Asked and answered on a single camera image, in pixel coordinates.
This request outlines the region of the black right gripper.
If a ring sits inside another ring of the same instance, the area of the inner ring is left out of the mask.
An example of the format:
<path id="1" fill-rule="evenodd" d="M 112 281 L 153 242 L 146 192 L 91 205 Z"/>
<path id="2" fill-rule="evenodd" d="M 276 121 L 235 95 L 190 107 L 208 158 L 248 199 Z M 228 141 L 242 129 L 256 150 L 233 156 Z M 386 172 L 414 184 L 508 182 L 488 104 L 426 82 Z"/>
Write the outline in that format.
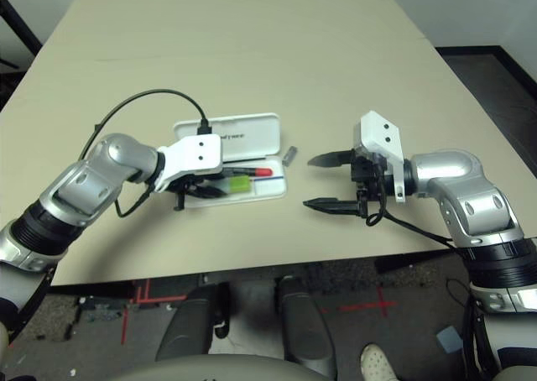
<path id="1" fill-rule="evenodd" d="M 303 201 L 303 205 L 312 210 L 331 215 L 357 217 L 384 217 L 387 204 L 387 192 L 384 183 L 384 171 L 387 162 L 380 154 L 364 156 L 352 150 L 343 150 L 319 154 L 308 161 L 309 166 L 340 167 L 351 165 L 351 178 L 357 185 L 357 201 L 342 201 L 333 197 L 318 197 Z M 368 213 L 368 203 L 378 201 L 376 213 Z"/>

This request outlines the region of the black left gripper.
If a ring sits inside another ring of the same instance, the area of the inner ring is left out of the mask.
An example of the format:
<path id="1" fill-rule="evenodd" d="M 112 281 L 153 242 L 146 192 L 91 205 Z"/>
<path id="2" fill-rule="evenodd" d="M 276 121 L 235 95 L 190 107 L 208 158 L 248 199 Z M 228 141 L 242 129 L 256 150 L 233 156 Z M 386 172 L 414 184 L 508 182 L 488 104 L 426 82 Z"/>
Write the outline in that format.
<path id="1" fill-rule="evenodd" d="M 173 182 L 173 191 L 175 193 L 174 209 L 185 209 L 186 196 L 193 196 L 195 198 L 221 198 L 225 196 L 224 191 L 229 190 L 229 179 L 204 180 L 203 177 L 198 176 L 186 176 L 175 180 Z"/>

